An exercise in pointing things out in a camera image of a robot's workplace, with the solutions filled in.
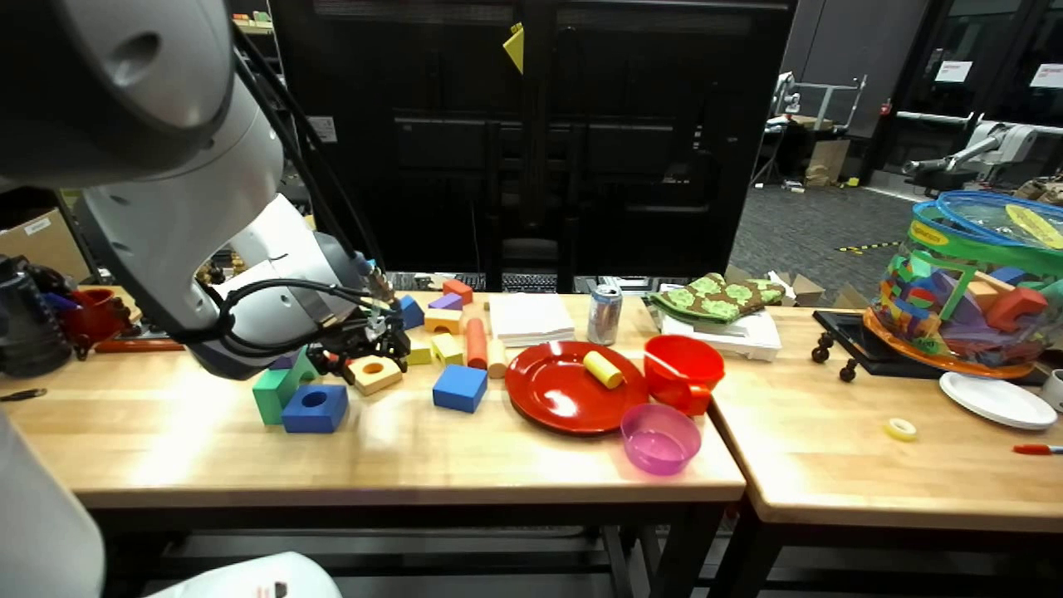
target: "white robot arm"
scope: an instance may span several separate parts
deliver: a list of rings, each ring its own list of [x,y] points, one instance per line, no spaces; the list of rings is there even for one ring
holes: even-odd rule
[[[393,302],[274,193],[282,145],[233,77],[223,0],[3,0],[0,16],[19,24],[0,53],[26,56],[0,70],[0,187],[84,188],[104,262],[209,372],[243,377],[362,294]],[[209,290],[223,247],[248,269]]]

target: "plate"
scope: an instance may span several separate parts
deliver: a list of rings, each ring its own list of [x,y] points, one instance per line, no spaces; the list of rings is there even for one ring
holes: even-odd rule
[[[603,389],[587,367],[587,351],[603,356],[621,367],[624,382]],[[621,351],[590,341],[541,341],[528,345],[504,367],[504,389],[511,405],[543,424],[568,435],[603,435],[621,429],[628,413],[646,402],[643,377]]]
[[[1023,386],[1004,377],[974,377],[961,372],[941,375],[941,389],[961,408],[1006,429],[1043,433],[1056,420],[1056,408]]]

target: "red plate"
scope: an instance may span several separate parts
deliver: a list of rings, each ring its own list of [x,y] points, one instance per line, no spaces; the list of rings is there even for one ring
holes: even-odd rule
[[[583,356],[600,351],[624,382],[603,389],[587,367]],[[646,402],[640,372],[615,347],[590,341],[543,341],[528,345],[504,367],[511,405],[549,429],[571,435],[600,435],[621,429],[628,413]]]

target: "wooden table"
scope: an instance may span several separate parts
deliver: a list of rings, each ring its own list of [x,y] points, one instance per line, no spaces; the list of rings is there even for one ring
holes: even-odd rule
[[[717,429],[752,485],[715,593],[755,593],[787,541],[861,546],[1056,546],[1063,534],[1063,459],[1013,454],[1015,443],[1063,443],[1001,429],[957,408],[935,377],[836,377],[846,351],[811,363],[821,324],[778,307],[778,363],[726,363]],[[917,443],[882,433],[917,424]]]
[[[563,302],[580,324],[583,300]],[[639,366],[643,336],[652,322],[628,300],[618,347]],[[0,392],[47,389],[3,413],[105,523],[667,521],[655,593],[687,593],[721,503],[744,495],[712,424],[683,475],[652,479],[615,435],[574,437],[525,420],[502,377],[474,415],[436,408],[436,377],[439,366],[414,366],[396,389],[355,398],[336,435],[261,429],[248,382],[212,377],[186,351],[93,356],[32,382],[0,382]]]

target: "white plate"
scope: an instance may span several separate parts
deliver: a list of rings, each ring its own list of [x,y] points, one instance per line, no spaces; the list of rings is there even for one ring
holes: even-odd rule
[[[974,377],[961,372],[941,375],[941,389],[961,408],[990,417],[1006,429],[1039,433],[1056,420],[1056,408],[1023,386],[1004,377]]]

